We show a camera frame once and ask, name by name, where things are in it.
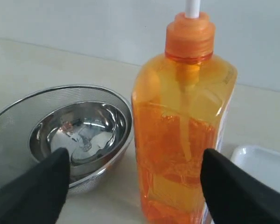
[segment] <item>white tray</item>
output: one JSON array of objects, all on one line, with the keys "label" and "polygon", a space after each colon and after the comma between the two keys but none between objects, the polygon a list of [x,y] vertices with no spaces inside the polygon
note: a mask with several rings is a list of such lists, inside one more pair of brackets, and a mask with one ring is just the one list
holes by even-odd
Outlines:
[{"label": "white tray", "polygon": [[231,161],[280,193],[280,153],[259,146],[246,145],[233,151]]}]

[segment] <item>dish soap bottle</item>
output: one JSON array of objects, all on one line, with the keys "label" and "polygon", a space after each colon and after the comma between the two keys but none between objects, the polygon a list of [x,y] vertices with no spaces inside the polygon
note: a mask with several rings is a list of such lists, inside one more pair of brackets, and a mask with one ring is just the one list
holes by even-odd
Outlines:
[{"label": "dish soap bottle", "polygon": [[151,223],[200,224],[200,169],[221,147],[236,69],[213,54],[215,25],[188,0],[167,26],[165,53],[140,70],[132,93],[142,210]]}]

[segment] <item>bowl rim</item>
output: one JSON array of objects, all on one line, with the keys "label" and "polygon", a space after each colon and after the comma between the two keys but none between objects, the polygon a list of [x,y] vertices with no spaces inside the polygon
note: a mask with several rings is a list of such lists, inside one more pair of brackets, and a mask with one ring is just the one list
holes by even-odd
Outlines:
[{"label": "bowl rim", "polygon": [[103,86],[92,85],[92,84],[68,84],[68,85],[53,86],[53,87],[49,87],[49,88],[46,88],[46,89],[43,89],[43,90],[40,90],[40,91],[35,91],[31,94],[28,94],[28,95],[24,96],[23,98],[21,98],[19,100],[14,101],[12,104],[3,108],[0,111],[0,116],[1,116],[2,114],[4,114],[6,111],[8,111],[13,106],[15,106],[15,105],[17,105],[17,104],[19,104],[19,103],[21,103],[21,102],[23,102],[23,101],[25,101],[29,98],[38,96],[38,95],[46,93],[46,92],[56,91],[56,90],[60,90],[60,89],[71,89],[71,88],[99,89],[99,90],[102,90],[102,91],[107,91],[107,92],[117,96],[118,98],[120,98],[124,102],[124,104],[128,107],[128,110],[130,112],[130,115],[131,115],[131,129],[130,129],[130,133],[128,134],[128,137],[127,137],[125,143],[123,144],[121,149],[113,156],[112,159],[110,159],[104,166],[102,166],[98,170],[94,171],[93,173],[87,175],[86,177],[84,177],[80,180],[77,180],[73,183],[70,183],[70,185],[69,185],[70,189],[79,185],[79,184],[81,184],[81,183],[83,183],[83,182],[85,182],[85,181],[87,181],[87,180],[89,180],[89,179],[91,179],[91,178],[93,178],[93,177],[99,176],[100,174],[105,172],[105,170],[115,162],[117,157],[119,155],[121,155],[127,149],[127,147],[130,145],[130,143],[133,139],[133,113],[132,113],[132,105],[130,104],[130,102],[125,97],[123,97],[121,94],[117,93],[116,91],[111,90],[111,89],[106,88],[106,87],[103,87]]}]

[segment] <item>countertop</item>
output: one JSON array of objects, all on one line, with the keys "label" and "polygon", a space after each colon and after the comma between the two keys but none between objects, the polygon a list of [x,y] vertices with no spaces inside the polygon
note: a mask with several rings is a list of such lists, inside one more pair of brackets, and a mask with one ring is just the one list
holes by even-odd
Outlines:
[{"label": "countertop", "polygon": [[[64,84],[103,85],[129,99],[139,68],[0,39],[0,110],[27,94]],[[233,149],[243,144],[280,152],[280,92],[236,86],[222,153],[230,157]],[[110,179],[90,193],[68,198],[58,224],[73,223],[145,223],[133,143]]]}]

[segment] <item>white pump tube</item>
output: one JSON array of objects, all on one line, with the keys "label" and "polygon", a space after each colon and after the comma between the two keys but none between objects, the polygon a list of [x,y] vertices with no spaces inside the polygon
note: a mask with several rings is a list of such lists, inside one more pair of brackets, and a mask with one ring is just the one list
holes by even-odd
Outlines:
[{"label": "white pump tube", "polygon": [[185,16],[190,19],[199,18],[200,0],[186,0]]}]

